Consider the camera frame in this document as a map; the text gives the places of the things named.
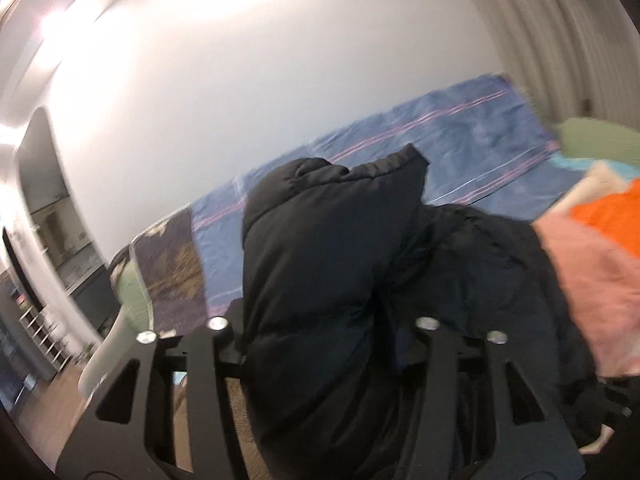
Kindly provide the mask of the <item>black puffer jacket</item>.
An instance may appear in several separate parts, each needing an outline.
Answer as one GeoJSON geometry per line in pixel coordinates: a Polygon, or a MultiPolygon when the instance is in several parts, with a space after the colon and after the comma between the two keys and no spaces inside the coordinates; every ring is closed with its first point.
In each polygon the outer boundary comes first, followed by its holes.
{"type": "Polygon", "coordinates": [[[278,479],[388,479],[425,375],[420,316],[472,338],[500,330],[578,445],[604,394],[533,227],[427,206],[412,146],[345,168],[301,158],[248,196],[242,223],[241,382],[278,479]]]}

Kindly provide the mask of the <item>cream printed blanket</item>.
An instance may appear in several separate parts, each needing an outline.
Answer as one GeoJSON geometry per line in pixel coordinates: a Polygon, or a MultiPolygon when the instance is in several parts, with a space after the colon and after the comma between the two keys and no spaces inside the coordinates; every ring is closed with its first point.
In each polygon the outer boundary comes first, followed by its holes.
{"type": "Polygon", "coordinates": [[[552,214],[568,214],[577,205],[626,192],[631,181],[639,177],[637,166],[615,160],[569,158],[554,154],[550,162],[561,169],[582,172],[582,178],[548,209],[552,214]]]}

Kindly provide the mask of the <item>arched wall mirror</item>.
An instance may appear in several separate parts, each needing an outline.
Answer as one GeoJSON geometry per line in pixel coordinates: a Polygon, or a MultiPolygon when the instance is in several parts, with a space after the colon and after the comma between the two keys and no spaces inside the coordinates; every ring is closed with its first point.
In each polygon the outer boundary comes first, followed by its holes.
{"type": "Polygon", "coordinates": [[[70,196],[47,112],[32,114],[16,153],[17,182],[43,257],[70,305],[104,338],[119,304],[104,262],[70,196]]]}

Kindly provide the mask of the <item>green pillow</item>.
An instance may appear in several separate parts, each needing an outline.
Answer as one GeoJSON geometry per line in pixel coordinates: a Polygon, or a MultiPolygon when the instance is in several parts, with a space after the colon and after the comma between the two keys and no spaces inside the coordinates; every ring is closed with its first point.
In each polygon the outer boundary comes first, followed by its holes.
{"type": "Polygon", "coordinates": [[[137,263],[125,248],[112,261],[110,280],[120,304],[120,312],[136,332],[152,330],[152,302],[142,281],[137,263]]]}

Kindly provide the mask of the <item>pink quilted jacket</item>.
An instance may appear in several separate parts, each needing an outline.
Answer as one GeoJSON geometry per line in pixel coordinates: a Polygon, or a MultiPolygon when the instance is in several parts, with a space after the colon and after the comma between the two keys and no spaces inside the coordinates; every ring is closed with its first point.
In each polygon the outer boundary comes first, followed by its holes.
{"type": "Polygon", "coordinates": [[[602,377],[639,374],[639,259],[598,231],[544,214],[533,227],[602,377]]]}

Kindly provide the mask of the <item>white shelf unit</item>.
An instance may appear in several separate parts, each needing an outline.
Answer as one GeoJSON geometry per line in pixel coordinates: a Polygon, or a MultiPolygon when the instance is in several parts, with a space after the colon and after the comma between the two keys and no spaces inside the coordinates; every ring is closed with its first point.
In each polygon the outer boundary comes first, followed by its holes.
{"type": "Polygon", "coordinates": [[[43,312],[38,311],[33,306],[22,310],[18,322],[20,322],[38,351],[53,367],[55,373],[64,370],[70,359],[70,354],[67,351],[66,342],[54,334],[58,324],[49,323],[43,312]]]}

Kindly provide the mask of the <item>dark floral pillow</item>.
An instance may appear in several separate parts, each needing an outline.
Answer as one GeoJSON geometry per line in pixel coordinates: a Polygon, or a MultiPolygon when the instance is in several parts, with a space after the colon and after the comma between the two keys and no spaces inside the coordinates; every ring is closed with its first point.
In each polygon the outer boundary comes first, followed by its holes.
{"type": "Polygon", "coordinates": [[[168,337],[182,336],[206,322],[204,274],[190,208],[150,226],[129,249],[150,300],[153,330],[168,337]]]}

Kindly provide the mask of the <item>orange puffer jacket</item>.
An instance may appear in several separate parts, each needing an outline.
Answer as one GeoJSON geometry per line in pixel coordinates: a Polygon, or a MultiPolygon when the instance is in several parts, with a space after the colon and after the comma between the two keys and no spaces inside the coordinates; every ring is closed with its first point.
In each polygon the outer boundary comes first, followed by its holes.
{"type": "Polygon", "coordinates": [[[639,253],[639,195],[628,191],[575,206],[570,216],[614,240],[628,252],[639,253]]]}

